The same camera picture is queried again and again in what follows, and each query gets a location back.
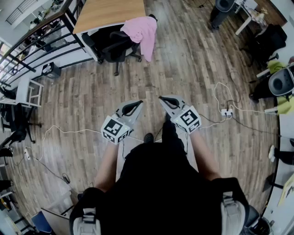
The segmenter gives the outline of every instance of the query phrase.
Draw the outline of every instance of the white table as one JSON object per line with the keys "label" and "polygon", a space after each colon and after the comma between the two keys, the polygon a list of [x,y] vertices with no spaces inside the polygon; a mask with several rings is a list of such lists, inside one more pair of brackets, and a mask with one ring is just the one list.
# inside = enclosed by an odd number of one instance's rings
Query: white table
{"label": "white table", "polygon": [[254,0],[246,0],[245,3],[243,4],[242,0],[237,0],[236,3],[239,5],[239,7],[237,8],[237,10],[235,11],[235,13],[237,14],[241,8],[244,9],[244,11],[246,12],[246,14],[248,15],[248,18],[246,19],[246,21],[241,25],[241,27],[236,31],[236,35],[239,35],[241,33],[241,31],[243,29],[245,29],[245,27],[253,20],[256,21],[256,19],[258,19],[258,17],[256,17],[255,19],[252,18],[252,14],[250,13],[251,10],[254,10],[257,7],[257,3]]}
{"label": "white table", "polygon": [[[294,112],[281,114],[280,118],[280,151],[294,151],[288,138],[294,138]],[[294,173],[294,166],[284,164],[281,160],[277,162],[277,176],[275,184],[284,185]],[[263,214],[268,221],[274,220],[272,226],[274,235],[287,235],[294,224],[294,194],[290,194],[280,206],[277,206],[282,195],[282,189],[273,187],[267,208]]]}

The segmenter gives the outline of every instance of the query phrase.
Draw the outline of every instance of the pink towel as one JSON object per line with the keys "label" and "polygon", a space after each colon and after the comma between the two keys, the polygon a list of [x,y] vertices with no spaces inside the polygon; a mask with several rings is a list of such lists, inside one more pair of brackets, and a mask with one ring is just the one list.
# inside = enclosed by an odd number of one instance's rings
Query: pink towel
{"label": "pink towel", "polygon": [[127,20],[120,31],[124,31],[133,42],[141,43],[141,54],[150,62],[155,43],[156,20],[152,17],[138,17]]}

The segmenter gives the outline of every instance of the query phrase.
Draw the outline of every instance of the table leg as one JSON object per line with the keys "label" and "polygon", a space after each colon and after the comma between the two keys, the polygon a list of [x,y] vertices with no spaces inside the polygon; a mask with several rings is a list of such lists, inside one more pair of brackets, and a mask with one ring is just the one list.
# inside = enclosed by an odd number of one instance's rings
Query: table leg
{"label": "table leg", "polygon": [[239,35],[241,31],[250,23],[252,20],[251,17],[248,17],[247,20],[242,24],[242,26],[236,31],[236,35]]}
{"label": "table leg", "polygon": [[237,13],[240,11],[241,8],[242,8],[242,5],[240,4],[240,5],[238,6],[238,8],[236,9],[235,13],[237,14]]}

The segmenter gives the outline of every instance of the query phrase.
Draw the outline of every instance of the desk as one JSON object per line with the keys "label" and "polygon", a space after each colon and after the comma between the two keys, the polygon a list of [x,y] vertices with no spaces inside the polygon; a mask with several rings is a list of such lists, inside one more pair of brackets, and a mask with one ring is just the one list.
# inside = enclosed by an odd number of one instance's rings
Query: desk
{"label": "desk", "polygon": [[78,36],[88,53],[97,61],[96,55],[83,41],[83,33],[123,24],[126,20],[144,16],[146,14],[143,0],[87,0],[73,33]]}
{"label": "desk", "polygon": [[241,33],[241,31],[253,20],[255,22],[257,22],[258,24],[261,25],[261,27],[264,29],[267,27],[267,23],[264,20],[264,14],[259,14],[256,15],[256,12],[254,11],[254,9],[257,7],[257,3],[254,0],[247,0],[245,2],[245,4],[243,4],[240,1],[236,2],[237,4],[239,4],[239,7],[237,8],[237,10],[235,11],[235,13],[238,13],[240,11],[241,8],[243,8],[243,10],[246,12],[246,14],[248,15],[248,18],[246,19],[246,21],[242,24],[242,26],[236,31],[236,35],[239,35]]}
{"label": "desk", "polygon": [[[291,114],[281,114],[280,119],[280,150],[281,151],[294,151],[288,138],[294,138],[294,113]],[[277,162],[277,175],[275,179],[275,184],[284,185],[289,177],[294,172],[294,166],[286,165],[281,160]],[[286,235],[290,229],[290,225],[294,222],[294,195],[289,195],[284,203],[277,206],[280,197],[282,195],[282,189],[273,187],[270,199],[268,201],[267,207],[263,214],[268,221],[274,220],[275,223],[272,226],[275,235]]]}

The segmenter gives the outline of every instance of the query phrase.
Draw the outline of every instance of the wooden desk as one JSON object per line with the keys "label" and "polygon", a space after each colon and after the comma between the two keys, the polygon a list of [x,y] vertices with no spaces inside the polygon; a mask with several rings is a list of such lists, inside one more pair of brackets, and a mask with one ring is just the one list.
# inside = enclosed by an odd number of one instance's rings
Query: wooden desk
{"label": "wooden desk", "polygon": [[143,0],[87,0],[73,33],[86,33],[145,15]]}

